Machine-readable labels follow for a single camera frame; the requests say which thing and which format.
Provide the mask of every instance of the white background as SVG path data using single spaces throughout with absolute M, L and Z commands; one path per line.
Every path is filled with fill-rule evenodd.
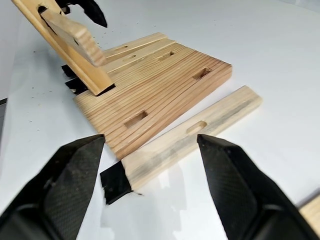
M 0 2 L 0 100 L 8 97 L 22 14 L 10 0 Z
M 296 205 L 320 186 L 320 15 L 275 0 L 98 0 L 109 28 L 73 8 L 103 49 L 154 32 L 233 65 L 232 78 L 166 130 L 248 85 L 262 106 L 219 135 L 241 145 Z M 1 146 L 0 212 L 63 144 L 95 130 L 64 86 L 63 62 L 23 20 Z M 115 162 L 105 147 L 99 171 Z M 199 151 L 104 206 L 99 177 L 78 239 L 223 240 Z

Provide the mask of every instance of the upright wooden piece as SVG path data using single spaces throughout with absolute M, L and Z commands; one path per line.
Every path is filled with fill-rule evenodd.
M 95 67 L 105 65 L 107 60 L 104 53 L 95 43 L 88 29 L 60 13 L 43 7 L 40 15 L 55 34 L 72 46 L 88 62 Z
M 100 94 L 109 86 L 113 85 L 113 81 L 102 67 L 95 67 L 88 62 L 72 46 L 56 35 L 41 18 L 38 13 L 39 6 L 44 6 L 54 13 L 60 14 L 61 8 L 55 0 L 12 0 L 12 2 L 54 50 L 67 62 L 69 67 L 94 95 Z

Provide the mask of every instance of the light wooden strip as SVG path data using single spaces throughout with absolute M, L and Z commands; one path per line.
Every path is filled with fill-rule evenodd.
M 102 67 L 93 66 L 74 50 L 73 47 L 68 45 L 58 35 L 54 34 L 45 21 L 41 19 L 41 16 L 38 13 L 39 6 L 44 6 L 58 14 L 61 12 L 61 8 L 55 0 L 12 0 L 12 2 L 54 48 L 60 57 L 66 61 L 68 66 L 94 95 L 100 94 L 102 91 L 113 85 L 112 80 Z
M 123 56 L 117 60 L 114 60 L 105 66 L 103 66 L 103 69 L 107 73 L 115 72 L 116 70 L 127 69 L 128 67 L 133 66 L 140 60 L 145 60 L 147 56 L 154 54 L 155 52 L 170 46 L 171 44 L 174 44 L 175 41 L 164 38 L 162 40 L 156 41 L 153 44 L 150 44 L 142 49 L 139 49 L 137 51 L 132 52 L 129 55 Z
M 320 237 L 320 195 L 301 207 L 300 213 Z
M 107 49 L 103 51 L 103 53 L 107 62 L 110 63 L 128 54 L 131 54 L 132 52 L 142 49 L 154 42 L 157 42 L 161 39 L 166 39 L 166 38 L 168 38 L 166 35 L 164 35 L 161 32 L 157 32 L 157 33 L 139 38 L 137 40 L 133 40 L 133 41 L 124 43 L 122 45 Z
M 133 190 L 168 169 L 197 148 L 197 134 L 216 136 L 262 103 L 243 86 L 152 142 L 123 158 L 125 174 Z
M 50 9 L 44 10 L 40 15 L 62 40 L 92 65 L 99 67 L 107 63 L 104 53 L 85 26 Z

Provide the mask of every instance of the pine wood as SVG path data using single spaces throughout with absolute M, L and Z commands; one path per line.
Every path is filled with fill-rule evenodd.
M 168 39 L 145 48 L 149 50 L 141 48 L 130 52 L 129 59 L 104 66 L 114 89 L 99 97 L 88 91 L 75 97 L 118 159 L 137 150 L 232 74 L 230 64 Z
M 122 44 L 113 48 L 109 48 L 103 51 L 103 53 L 107 62 L 110 63 L 124 56 L 128 56 L 129 54 L 139 49 L 145 48 L 150 44 L 153 44 L 157 41 L 160 41 L 162 39 L 167 39 L 167 38 L 168 37 L 163 33 L 157 32 L 157 33 L 127 42 L 125 44 Z
M 216 136 L 261 103 L 261 97 L 243 86 L 126 156 L 121 161 L 132 190 L 138 190 L 197 149 L 197 134 Z
M 55 0 L 12 0 L 29 22 L 38 30 L 44 39 L 63 58 L 76 75 L 84 82 L 94 95 L 100 94 L 113 81 L 102 67 L 95 67 L 82 57 L 72 46 L 68 45 L 46 25 L 38 13 L 38 7 L 44 6 L 55 13 L 60 13 L 61 8 Z
M 107 63 L 104 53 L 85 26 L 50 9 L 40 15 L 62 40 L 72 46 L 92 65 L 100 67 Z
M 156 41 L 154 44 L 147 45 L 144 48 L 138 49 L 137 51 L 130 52 L 131 54 L 120 57 L 106 65 L 103 69 L 108 73 L 119 73 L 124 69 L 127 69 L 138 61 L 145 60 L 148 56 L 156 53 L 157 51 L 174 44 L 176 41 L 164 38 L 162 40 Z
M 320 195 L 300 208 L 300 213 L 320 238 Z

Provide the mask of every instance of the mortise hole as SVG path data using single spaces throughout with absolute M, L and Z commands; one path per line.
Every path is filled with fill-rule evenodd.
M 116 48 L 115 51 L 123 50 L 123 49 L 126 49 L 127 47 L 128 47 L 127 45 L 120 46 L 120 47 Z
M 193 135 L 204 129 L 208 124 L 205 121 L 198 121 L 186 130 L 186 134 Z
M 170 52 L 158 57 L 158 60 L 163 61 L 163 60 L 167 59 L 168 57 L 172 56 L 173 54 L 175 54 L 175 53 L 173 51 L 170 51 Z
M 141 111 L 135 116 L 133 116 L 132 118 L 130 118 L 128 121 L 126 121 L 124 125 L 126 126 L 127 129 L 131 128 L 134 125 L 136 125 L 139 121 L 144 119 L 146 116 L 148 116 L 148 113 L 146 111 Z
M 123 59 L 123 61 L 126 62 L 126 61 L 128 61 L 128 60 L 130 60 L 130 59 L 135 58 L 136 56 L 137 56 L 137 55 L 130 55 L 130 56 L 126 57 L 125 59 Z
M 195 74 L 195 75 L 193 76 L 193 78 L 194 78 L 195 80 L 200 80 L 200 79 L 202 79 L 205 75 L 207 75 L 208 73 L 210 73 L 211 71 L 212 71 L 211 68 L 206 67 L 206 68 L 202 69 L 200 72 L 198 72 L 197 74 Z

